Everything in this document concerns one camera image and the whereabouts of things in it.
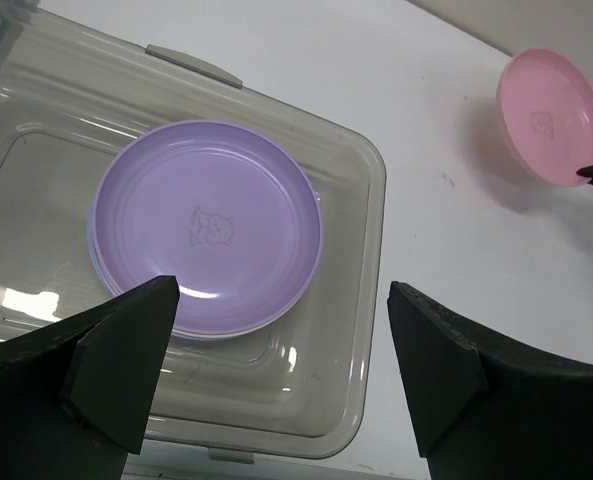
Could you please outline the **pink plate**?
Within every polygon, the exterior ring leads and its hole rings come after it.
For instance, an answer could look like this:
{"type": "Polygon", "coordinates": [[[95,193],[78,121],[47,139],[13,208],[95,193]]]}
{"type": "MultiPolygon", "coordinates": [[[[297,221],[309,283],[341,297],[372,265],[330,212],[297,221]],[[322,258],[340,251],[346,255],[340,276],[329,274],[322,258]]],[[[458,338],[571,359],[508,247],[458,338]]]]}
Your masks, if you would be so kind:
{"type": "Polygon", "coordinates": [[[565,56],[545,48],[514,55],[496,89],[498,125],[529,174],[560,187],[589,182],[593,166],[593,88],[565,56]]]}

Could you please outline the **purple plate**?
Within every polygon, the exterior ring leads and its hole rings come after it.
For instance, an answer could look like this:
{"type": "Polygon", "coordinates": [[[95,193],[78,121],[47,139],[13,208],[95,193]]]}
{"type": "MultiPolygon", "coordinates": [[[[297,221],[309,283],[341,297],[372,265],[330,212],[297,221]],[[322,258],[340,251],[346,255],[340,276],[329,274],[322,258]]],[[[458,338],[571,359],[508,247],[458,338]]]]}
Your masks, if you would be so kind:
{"type": "Polygon", "coordinates": [[[322,255],[307,175],[281,146],[235,124],[187,120],[142,135],[111,161],[93,200],[112,283],[126,292],[175,277],[177,322],[191,333],[276,315],[302,297],[322,255]]]}

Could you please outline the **cream plate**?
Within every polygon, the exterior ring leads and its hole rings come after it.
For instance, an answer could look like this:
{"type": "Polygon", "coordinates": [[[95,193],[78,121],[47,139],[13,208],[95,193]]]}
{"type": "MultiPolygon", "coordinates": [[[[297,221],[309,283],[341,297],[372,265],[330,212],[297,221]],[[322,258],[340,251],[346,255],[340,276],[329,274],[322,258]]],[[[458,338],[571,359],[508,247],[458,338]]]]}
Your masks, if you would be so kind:
{"type": "MultiPolygon", "coordinates": [[[[86,223],[86,234],[87,234],[87,245],[89,250],[89,256],[92,261],[95,273],[104,287],[104,289],[112,296],[118,297],[125,293],[125,290],[116,287],[109,278],[109,275],[105,272],[103,265],[101,263],[100,255],[96,250],[96,243],[95,243],[95,234],[96,234],[96,227],[94,226],[92,217],[95,214],[95,206],[96,202],[93,200],[90,203],[88,209],[88,218],[86,223]]],[[[260,329],[273,325],[277,322],[281,317],[285,314],[288,314],[290,310],[297,304],[298,300],[294,303],[289,304],[285,309],[279,310],[276,315],[270,316],[265,321],[259,323],[256,326],[250,326],[247,328],[238,328],[237,330],[230,332],[230,333],[223,333],[223,334],[200,334],[200,333],[191,333],[188,329],[181,328],[180,324],[177,322],[181,316],[181,302],[178,304],[176,321],[172,327],[172,337],[173,338],[180,338],[186,339],[190,341],[198,341],[198,342],[207,342],[207,341],[222,341],[222,340],[230,340],[234,338],[239,338],[243,335],[251,334],[252,332],[256,332],[260,329]]]]}

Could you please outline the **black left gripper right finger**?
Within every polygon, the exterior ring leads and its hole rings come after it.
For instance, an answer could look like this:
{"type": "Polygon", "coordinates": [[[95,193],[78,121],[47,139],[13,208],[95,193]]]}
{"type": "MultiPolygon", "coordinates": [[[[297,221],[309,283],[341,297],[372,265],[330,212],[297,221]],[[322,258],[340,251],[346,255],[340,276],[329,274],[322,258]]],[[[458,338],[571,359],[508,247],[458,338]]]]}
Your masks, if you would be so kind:
{"type": "Polygon", "coordinates": [[[593,365],[514,340],[394,282],[387,299],[434,479],[593,479],[593,365]]]}

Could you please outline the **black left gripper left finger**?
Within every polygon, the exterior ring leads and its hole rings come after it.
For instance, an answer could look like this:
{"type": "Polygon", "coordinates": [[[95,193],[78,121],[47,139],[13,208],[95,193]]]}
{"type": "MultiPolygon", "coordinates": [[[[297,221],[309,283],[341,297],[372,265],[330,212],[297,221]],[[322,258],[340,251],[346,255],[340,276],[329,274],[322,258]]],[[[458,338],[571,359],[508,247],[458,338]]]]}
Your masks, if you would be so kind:
{"type": "Polygon", "coordinates": [[[141,451],[173,276],[0,343],[0,479],[118,479],[141,451]]]}

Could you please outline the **clear plastic bin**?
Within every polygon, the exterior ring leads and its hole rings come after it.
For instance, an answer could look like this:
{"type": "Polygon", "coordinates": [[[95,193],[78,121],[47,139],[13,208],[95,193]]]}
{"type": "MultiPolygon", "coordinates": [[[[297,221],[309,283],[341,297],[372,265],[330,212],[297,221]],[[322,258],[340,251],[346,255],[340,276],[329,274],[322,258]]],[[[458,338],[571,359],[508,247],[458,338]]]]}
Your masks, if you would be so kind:
{"type": "Polygon", "coordinates": [[[273,325],[174,338],[149,438],[320,459],[355,437],[367,390],[385,165],[362,135],[35,8],[0,2],[0,342],[105,302],[86,217],[111,159],[185,119],[241,124],[282,146],[324,220],[318,271],[273,325]]]}

